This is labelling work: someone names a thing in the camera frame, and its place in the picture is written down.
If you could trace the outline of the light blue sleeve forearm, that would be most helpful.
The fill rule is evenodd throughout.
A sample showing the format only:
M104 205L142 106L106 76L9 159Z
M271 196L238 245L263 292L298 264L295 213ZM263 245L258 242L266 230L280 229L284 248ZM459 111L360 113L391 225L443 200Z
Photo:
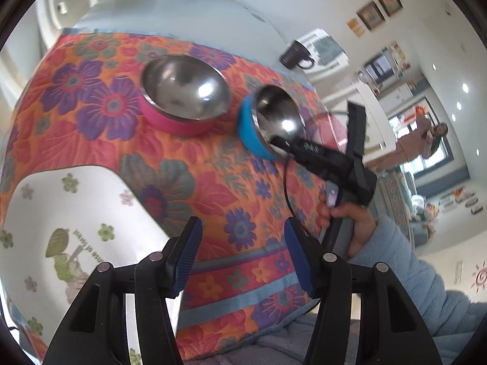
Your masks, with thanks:
M376 231L350 259L353 265L390 266L417 307L444 364L466 347L486 313L484 302L473 302L461 291L447 291L434 267L418 259L400 228L389 217L377 220Z

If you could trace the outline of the person's right hand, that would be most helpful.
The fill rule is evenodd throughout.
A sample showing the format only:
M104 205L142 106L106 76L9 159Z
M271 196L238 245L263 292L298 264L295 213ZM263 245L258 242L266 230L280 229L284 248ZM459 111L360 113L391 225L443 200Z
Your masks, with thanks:
M320 191L316 212L317 232L320 232L322 228L328 228L332 217L351 219L353 221L352 238L347 251L349 259L358 254L377 229L377 222L367 208L352 202L345 202L340 206L330 208L327 204L324 190Z

